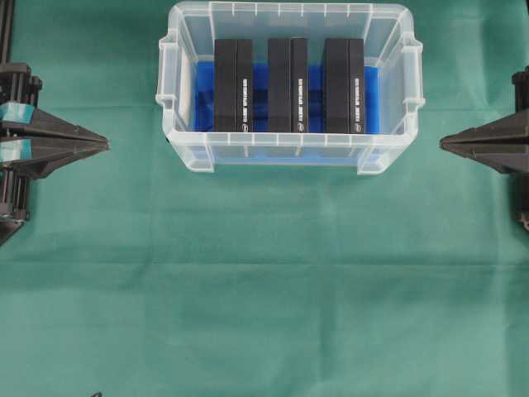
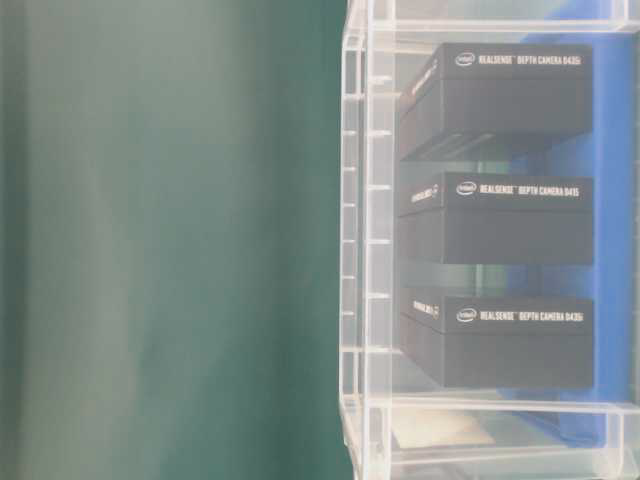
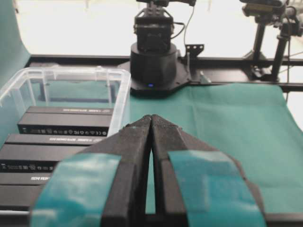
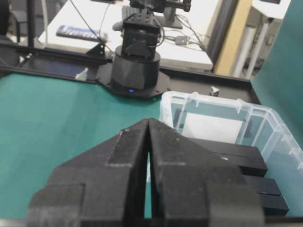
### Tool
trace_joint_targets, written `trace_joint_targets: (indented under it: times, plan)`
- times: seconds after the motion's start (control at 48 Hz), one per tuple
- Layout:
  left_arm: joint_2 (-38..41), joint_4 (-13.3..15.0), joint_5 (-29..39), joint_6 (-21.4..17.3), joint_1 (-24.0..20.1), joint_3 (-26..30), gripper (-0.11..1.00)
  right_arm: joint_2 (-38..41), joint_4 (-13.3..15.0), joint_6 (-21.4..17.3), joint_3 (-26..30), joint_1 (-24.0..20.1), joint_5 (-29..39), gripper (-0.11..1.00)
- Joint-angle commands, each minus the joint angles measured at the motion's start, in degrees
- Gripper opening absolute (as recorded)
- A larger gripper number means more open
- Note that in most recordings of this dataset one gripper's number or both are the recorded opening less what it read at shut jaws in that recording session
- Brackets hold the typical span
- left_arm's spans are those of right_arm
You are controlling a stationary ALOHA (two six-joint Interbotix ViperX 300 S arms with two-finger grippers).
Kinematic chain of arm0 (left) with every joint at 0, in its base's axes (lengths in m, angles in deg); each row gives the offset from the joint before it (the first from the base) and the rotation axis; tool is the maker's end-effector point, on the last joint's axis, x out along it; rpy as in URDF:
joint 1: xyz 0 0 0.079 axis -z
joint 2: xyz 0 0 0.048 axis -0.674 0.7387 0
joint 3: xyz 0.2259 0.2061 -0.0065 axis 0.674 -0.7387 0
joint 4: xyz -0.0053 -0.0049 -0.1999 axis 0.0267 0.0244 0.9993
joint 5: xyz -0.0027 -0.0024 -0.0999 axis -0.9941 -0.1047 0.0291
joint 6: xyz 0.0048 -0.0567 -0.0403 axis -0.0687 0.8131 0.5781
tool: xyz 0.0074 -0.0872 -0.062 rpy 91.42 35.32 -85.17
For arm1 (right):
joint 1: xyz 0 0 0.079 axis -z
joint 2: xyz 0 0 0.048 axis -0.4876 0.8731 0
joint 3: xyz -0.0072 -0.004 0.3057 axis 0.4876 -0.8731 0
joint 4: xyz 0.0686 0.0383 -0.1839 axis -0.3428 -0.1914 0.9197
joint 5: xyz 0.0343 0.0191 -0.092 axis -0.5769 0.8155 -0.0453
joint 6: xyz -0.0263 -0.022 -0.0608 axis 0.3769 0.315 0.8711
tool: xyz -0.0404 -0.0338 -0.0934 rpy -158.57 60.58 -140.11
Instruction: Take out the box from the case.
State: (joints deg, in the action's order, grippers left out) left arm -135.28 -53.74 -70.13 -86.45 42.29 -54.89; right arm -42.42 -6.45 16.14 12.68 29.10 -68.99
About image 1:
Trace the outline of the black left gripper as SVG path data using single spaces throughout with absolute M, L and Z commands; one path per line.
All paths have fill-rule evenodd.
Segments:
M 24 223 L 29 218 L 28 178 L 46 178 L 58 168 L 109 150 L 106 137 L 36 108 L 41 89 L 41 80 L 31 74 L 28 65 L 1 65 L 3 222 Z

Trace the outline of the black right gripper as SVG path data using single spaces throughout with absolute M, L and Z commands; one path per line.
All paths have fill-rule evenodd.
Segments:
M 516 112 L 480 127 L 441 139 L 441 148 L 486 165 L 501 174 L 518 174 L 515 183 L 517 220 L 528 225 L 528 67 L 512 76 Z

